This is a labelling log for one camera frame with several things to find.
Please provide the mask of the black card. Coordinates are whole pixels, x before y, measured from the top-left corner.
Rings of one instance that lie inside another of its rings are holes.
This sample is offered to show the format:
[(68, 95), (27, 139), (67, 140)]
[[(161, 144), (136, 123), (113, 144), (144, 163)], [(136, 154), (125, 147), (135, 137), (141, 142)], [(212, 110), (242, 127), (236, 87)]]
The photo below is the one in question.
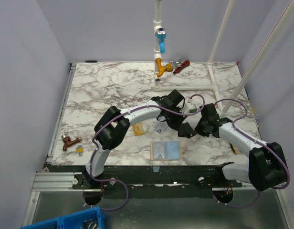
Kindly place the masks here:
[(196, 135), (195, 130), (190, 126), (189, 123), (182, 123), (178, 130), (178, 137), (191, 138)]

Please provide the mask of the silver VIP card top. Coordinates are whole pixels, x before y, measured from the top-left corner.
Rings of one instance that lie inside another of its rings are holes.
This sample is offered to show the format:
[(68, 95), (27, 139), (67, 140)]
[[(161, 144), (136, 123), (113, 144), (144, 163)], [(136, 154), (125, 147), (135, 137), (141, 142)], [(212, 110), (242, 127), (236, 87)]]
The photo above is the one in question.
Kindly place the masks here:
[(153, 142), (152, 143), (152, 154), (155, 160), (165, 159), (165, 143), (164, 142)]

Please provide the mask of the beige leather card holder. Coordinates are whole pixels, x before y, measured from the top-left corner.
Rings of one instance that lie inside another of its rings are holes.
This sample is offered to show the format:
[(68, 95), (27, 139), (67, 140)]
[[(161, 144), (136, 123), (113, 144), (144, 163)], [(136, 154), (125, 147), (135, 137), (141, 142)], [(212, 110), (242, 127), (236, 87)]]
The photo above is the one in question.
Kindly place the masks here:
[(179, 161), (182, 158), (183, 145), (180, 141), (162, 141), (165, 143), (165, 159), (155, 160), (150, 143), (150, 159), (153, 161)]

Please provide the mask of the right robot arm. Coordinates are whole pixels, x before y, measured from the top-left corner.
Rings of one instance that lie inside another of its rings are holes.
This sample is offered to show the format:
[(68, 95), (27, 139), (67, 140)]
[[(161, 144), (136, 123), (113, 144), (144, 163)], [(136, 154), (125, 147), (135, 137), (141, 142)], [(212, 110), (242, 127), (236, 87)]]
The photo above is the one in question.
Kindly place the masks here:
[(220, 172), (214, 174), (214, 182), (224, 187), (231, 180), (252, 184), (258, 191), (269, 188), (279, 189), (279, 185), (290, 183), (290, 173), (284, 158), (282, 147), (276, 143), (267, 143), (241, 130), (226, 117), (220, 118), (215, 104), (201, 106), (201, 119), (195, 127), (200, 136), (221, 138), (244, 153), (248, 162), (240, 165), (226, 163), (220, 166)]

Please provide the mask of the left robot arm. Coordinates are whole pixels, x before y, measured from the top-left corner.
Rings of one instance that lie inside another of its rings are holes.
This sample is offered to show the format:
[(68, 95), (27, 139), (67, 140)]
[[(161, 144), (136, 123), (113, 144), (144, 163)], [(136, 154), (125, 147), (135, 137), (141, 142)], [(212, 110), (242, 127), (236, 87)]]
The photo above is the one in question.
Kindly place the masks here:
[(185, 104), (185, 97), (179, 91), (173, 90), (168, 95), (154, 96), (133, 108), (118, 109), (111, 106), (94, 127), (92, 142), (95, 150), (86, 165), (88, 173), (84, 176), (84, 183), (89, 188), (96, 188), (100, 184), (99, 175), (104, 171), (111, 150), (122, 143), (128, 129), (133, 125), (163, 117), (171, 129), (178, 131), (186, 118), (181, 114), (179, 104)]

